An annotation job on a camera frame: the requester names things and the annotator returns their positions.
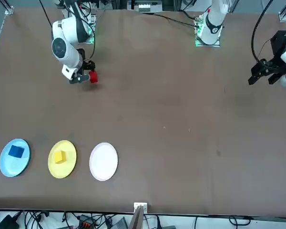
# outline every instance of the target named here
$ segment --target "cable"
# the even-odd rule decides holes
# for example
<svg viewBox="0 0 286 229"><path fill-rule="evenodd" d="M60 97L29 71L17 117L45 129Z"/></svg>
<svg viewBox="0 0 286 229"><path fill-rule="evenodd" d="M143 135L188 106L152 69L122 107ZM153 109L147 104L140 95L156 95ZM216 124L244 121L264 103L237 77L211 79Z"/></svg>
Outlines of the cable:
<svg viewBox="0 0 286 229"><path fill-rule="evenodd" d="M41 0L38 0L38 1L40 2L40 5L41 5L41 7L42 7L42 9L43 9L43 12L44 12L44 14L46 15L46 17L47 17L47 19L48 19L48 22L49 22L49 24L50 24L50 26L51 26L51 28L52 28L52 23L50 22L50 19L49 19L48 15L47 15L46 10L45 10L44 7L43 7L43 4L42 4Z"/></svg>
<svg viewBox="0 0 286 229"><path fill-rule="evenodd" d="M192 222L192 226L191 226L192 229L196 229L197 220L198 220L198 216L196 216L195 221Z"/></svg>
<svg viewBox="0 0 286 229"><path fill-rule="evenodd" d="M270 39L268 39L267 41L265 41L265 43L263 44L263 46L262 46L261 50L260 50L260 51L259 51L259 53L258 53L257 58L258 58L258 57L259 57L259 55L261 54L261 52L262 52L263 47L265 46L265 44L266 44L268 41L270 41L270 40L271 40L271 38L270 38Z"/></svg>
<svg viewBox="0 0 286 229"><path fill-rule="evenodd" d="M93 39L94 39L93 51L92 51L91 56L90 56L89 58L86 58L84 61L90 60L90 59L93 57L94 52L95 52L95 33L94 33L93 28L92 28L92 26L91 26L88 22L86 22L83 18L77 17L77 16L76 16L72 11L70 11L67 7L64 6L64 8L66 9L66 11L70 12L71 14L73 14L73 15L75 16L75 18L81 19L83 22L85 22L85 23L91 28L92 33L93 33Z"/></svg>
<svg viewBox="0 0 286 229"><path fill-rule="evenodd" d="M63 222L66 221L68 228L70 228L70 229L73 228L73 227L71 227L71 226L69 225L69 223L68 223L67 212L66 212L66 211L63 212L62 221L63 221Z"/></svg>
<svg viewBox="0 0 286 229"><path fill-rule="evenodd" d="M238 228L238 226L248 226L251 223L251 219L248 219L247 223L238 223L236 218L234 216L229 216L229 221L232 225L236 226L236 229Z"/></svg>
<svg viewBox="0 0 286 229"><path fill-rule="evenodd" d="M196 17L191 17L187 12L185 12L184 10L181 10L181 12L183 12L189 19L195 20Z"/></svg>
<svg viewBox="0 0 286 229"><path fill-rule="evenodd" d="M259 18L258 18L258 20L257 20L257 22L256 22L256 24L255 24L255 27L254 27L253 32L252 32L252 38L251 38L251 51L252 51L252 55L253 55L254 59L255 59L258 63L260 63L260 65L262 65L264 68L266 68L266 69L271 69L271 70L278 70L278 68L273 68L273 67L267 66L267 65L265 65L264 63L262 63L262 62L258 59L258 57L256 56L255 51L254 51L254 37L255 37L256 29L257 29L259 23L261 22L261 20L262 20L264 14L266 13L267 9L269 8L269 6L271 5L272 2L273 2L273 0L270 0L270 1L268 2L268 4L266 5L265 9L264 9L263 12L261 13L261 15L259 16Z"/></svg>
<svg viewBox="0 0 286 229"><path fill-rule="evenodd" d="M193 3L193 5L195 5L196 2L197 2L197 0L191 0L191 1L186 5L186 7L184 7L183 10L185 10L189 5L191 5L191 3Z"/></svg>
<svg viewBox="0 0 286 229"><path fill-rule="evenodd" d="M192 26L192 27L194 27L194 28L199 28L198 25L192 25L192 24L189 24L189 23L186 23L186 22L178 21L178 20L175 20L175 19L172 19L172 18L163 16L163 15L160 15L160 14L153 14L153 15L154 15L154 16L158 16L158 17L162 17L162 18L166 18L166 19L171 20L171 21L175 21L175 22L180 23L180 24L182 24L182 25L187 25L187 26Z"/></svg>
<svg viewBox="0 0 286 229"><path fill-rule="evenodd" d="M149 228L149 224L148 224L148 220L147 220L147 218L146 218L146 215L144 215L144 218L145 218L145 220L146 220L148 229L150 229L150 228Z"/></svg>
<svg viewBox="0 0 286 229"><path fill-rule="evenodd" d="M39 221L40 219L38 219L38 217L42 214L42 212L40 212L38 215L35 215L35 212L30 213L30 215L33 217L33 223L32 223L32 226L31 226L31 229L33 229L33 226L34 226L34 223L35 221L37 222L37 226L40 228L40 229L43 229L42 226L40 225Z"/></svg>
<svg viewBox="0 0 286 229"><path fill-rule="evenodd" d="M103 10L103 12L100 14L100 16L96 19L96 21L98 21L100 18L101 18L101 16L104 14L104 12L106 11L106 9L107 9L107 7L109 6L109 4L107 4L102 10Z"/></svg>
<svg viewBox="0 0 286 229"><path fill-rule="evenodd" d="M207 10L211 8L211 6L212 6L212 5L210 5L208 8L206 8L205 12L207 12Z"/></svg>
<svg viewBox="0 0 286 229"><path fill-rule="evenodd" d="M83 3L82 3L82 5L83 5L86 9L89 10L89 12L87 13L87 15L85 15L85 14L82 12L84 18L87 18L87 17L90 15L90 13L91 13L91 5L90 5L90 3L89 3L89 8L88 8L88 6L84 5Z"/></svg>
<svg viewBox="0 0 286 229"><path fill-rule="evenodd" d="M105 222L101 223L101 224L99 225L99 227L98 227L98 228L96 228L96 229L101 228L101 226L102 226Z"/></svg>

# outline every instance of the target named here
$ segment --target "yellow plate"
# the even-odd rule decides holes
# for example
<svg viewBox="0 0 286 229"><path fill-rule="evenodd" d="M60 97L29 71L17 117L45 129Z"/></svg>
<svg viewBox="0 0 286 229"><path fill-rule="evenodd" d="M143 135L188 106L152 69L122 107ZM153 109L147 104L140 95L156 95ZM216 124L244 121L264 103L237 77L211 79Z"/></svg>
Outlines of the yellow plate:
<svg viewBox="0 0 286 229"><path fill-rule="evenodd" d="M56 164L54 160L54 153L58 151L65 152L65 161ZM50 151L48 158L49 171L53 177L64 178L68 176L75 167L76 150L74 145L66 140L56 143Z"/></svg>

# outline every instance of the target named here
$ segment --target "white plate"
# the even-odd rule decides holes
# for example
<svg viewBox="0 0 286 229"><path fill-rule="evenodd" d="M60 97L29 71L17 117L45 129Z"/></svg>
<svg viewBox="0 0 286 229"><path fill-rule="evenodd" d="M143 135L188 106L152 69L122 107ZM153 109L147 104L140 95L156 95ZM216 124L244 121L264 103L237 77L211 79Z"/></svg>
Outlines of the white plate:
<svg viewBox="0 0 286 229"><path fill-rule="evenodd" d="M110 179L118 167L115 148L107 143L99 143L91 152L89 167L91 174L99 181Z"/></svg>

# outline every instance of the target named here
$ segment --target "blue plate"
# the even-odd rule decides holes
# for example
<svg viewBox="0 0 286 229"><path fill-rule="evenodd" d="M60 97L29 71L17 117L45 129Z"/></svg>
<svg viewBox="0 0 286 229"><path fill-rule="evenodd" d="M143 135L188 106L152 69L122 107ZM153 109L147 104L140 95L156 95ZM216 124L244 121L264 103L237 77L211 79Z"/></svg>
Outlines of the blue plate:
<svg viewBox="0 0 286 229"><path fill-rule="evenodd" d="M24 149L20 158L10 156L9 151L11 146L18 146ZM28 165L30 160L30 148L23 139L14 139L6 144L0 155L0 170L7 177L19 175Z"/></svg>

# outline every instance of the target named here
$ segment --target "red block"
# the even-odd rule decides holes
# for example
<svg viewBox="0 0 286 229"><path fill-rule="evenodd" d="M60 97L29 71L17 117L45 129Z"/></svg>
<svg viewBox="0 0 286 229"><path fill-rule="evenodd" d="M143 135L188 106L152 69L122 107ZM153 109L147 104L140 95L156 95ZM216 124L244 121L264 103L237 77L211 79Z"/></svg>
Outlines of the red block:
<svg viewBox="0 0 286 229"><path fill-rule="evenodd" d="M90 72L89 72L89 76L90 76L90 82L91 82L91 83L96 83L96 82L98 82L96 71L90 71Z"/></svg>

